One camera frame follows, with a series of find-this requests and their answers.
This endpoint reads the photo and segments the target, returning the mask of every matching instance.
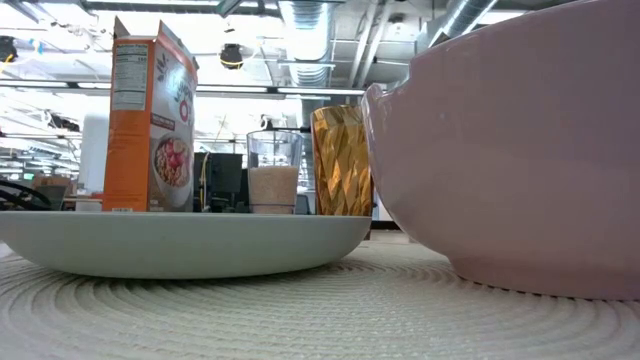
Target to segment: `cereal bowl image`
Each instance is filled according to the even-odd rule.
[[[152,152],[158,188],[172,207],[183,206],[190,200],[193,188],[190,149],[188,143],[171,133],[161,137]]]

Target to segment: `large ceramic bowl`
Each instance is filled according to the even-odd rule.
[[[446,42],[363,101],[393,219],[465,278],[640,299],[640,1],[558,6]]]

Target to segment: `orange cereal box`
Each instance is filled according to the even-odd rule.
[[[169,28],[116,18],[104,211],[192,211],[197,63]]]

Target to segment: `woven placemat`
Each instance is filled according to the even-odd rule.
[[[416,244],[210,281],[91,278],[0,255],[2,359],[640,359],[639,319],[636,302],[464,281]]]

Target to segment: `gold faceted cup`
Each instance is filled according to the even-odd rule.
[[[373,187],[359,106],[330,106],[311,116],[316,214],[371,216]]]

